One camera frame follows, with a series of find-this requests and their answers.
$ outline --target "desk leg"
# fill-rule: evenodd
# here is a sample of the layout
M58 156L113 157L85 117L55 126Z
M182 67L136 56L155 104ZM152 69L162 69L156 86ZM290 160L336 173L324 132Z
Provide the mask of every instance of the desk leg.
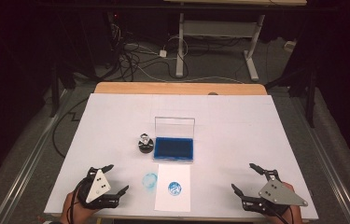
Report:
M244 51L244 56L247 64L247 68L249 70L250 77L253 81L258 81L259 76L256 71L256 66L253 63L253 52L254 49L256 48L257 41L259 40L259 32L261 31L262 28L262 23L264 22L265 15L260 15L259 16L259 21L256 24L256 27L254 29L253 37L251 39L251 46L250 50L245 50Z
M184 13L180 13L180 20L178 23L178 50L177 50L177 63L175 66L175 75L177 77L183 76L183 37L184 37Z

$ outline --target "white card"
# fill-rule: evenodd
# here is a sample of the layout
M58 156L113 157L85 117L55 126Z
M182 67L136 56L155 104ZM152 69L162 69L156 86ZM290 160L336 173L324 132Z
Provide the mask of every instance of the white card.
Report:
M189 173L189 165L159 165L155 210L190 212L191 186Z

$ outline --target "person's arm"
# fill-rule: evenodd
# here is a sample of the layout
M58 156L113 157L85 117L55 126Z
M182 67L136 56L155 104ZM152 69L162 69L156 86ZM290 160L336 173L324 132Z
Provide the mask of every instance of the person's arm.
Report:
M66 200L63 204L63 210L61 215L61 223L62 224L70 224L70 206L72 202L74 192L68 193L66 196ZM99 209L91 210L88 208L84 208L82 204L78 201L76 197L75 203L73 204L73 221L72 224L83 224L89 217L91 217L94 213L99 211Z
M283 184L288 187L289 189L294 191L294 188L292 185L283 182ZM268 218L268 220L272 223L272 224L283 224L283 222L278 218L278 217L269 217L266 216L266 218ZM291 205L290 208L288 208L288 210L286 210L286 212L282 215L282 218L285 219L285 221L289 224L302 224L302 218L301 218L301 209L299 206L297 205Z

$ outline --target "standing desk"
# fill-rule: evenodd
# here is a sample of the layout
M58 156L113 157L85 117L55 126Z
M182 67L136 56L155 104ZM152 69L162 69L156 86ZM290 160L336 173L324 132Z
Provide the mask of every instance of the standing desk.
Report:
M195 118L190 212L155 211L155 189L142 184L146 174L158 173L160 164L152 160L152 153L143 154L137 146L141 133L154 139L156 116ZM233 183L245 195L258 197L266 179L249 168L250 162L277 169L281 179L309 203L301 209L302 217L317 219L272 97L263 86L100 83L88 101L45 213L58 216L62 212L66 194L90 167L114 164L105 174L112 193L130 187L119 207L103 209L97 217L263 221L262 215L244 211L231 188Z
M189 3L205 4L238 4L238 5L278 5L283 7L305 6L306 0L166 0L178 2L182 5ZM177 77L183 76L184 35L208 35L208 36L228 36L228 37L251 37L249 50L244 51L245 63L249 75L253 81L259 80L256 66L253 63L253 53L259 40L259 32L262 28L265 15L259 15L256 22L233 22L233 21L186 21L184 13L180 13L179 33L178 33L178 53L176 61Z

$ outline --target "dark background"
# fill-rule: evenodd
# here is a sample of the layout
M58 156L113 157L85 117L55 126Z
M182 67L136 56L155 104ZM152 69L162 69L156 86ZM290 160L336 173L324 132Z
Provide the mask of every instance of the dark background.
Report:
M308 4L338 5L339 11L334 16L313 16L308 23L304 23L304 17L267 16L260 37L262 41L278 36L293 40L303 32L305 38L295 48L287 71L303 66L307 57L318 57L317 86L350 147L350 0ZM27 122L46 103L43 95L49 89L54 62L59 66L58 75L63 84L71 88L72 72L93 77L96 64L112 60L110 35L102 16L102 13L64 13L58 17L27 0L18 3L0 0L0 166ZM150 39L155 36L154 41L159 44L173 35L170 33L177 27L177 16L172 14L156 13L149 17L143 13L121 13L120 16L126 29ZM294 78L287 84L297 82Z

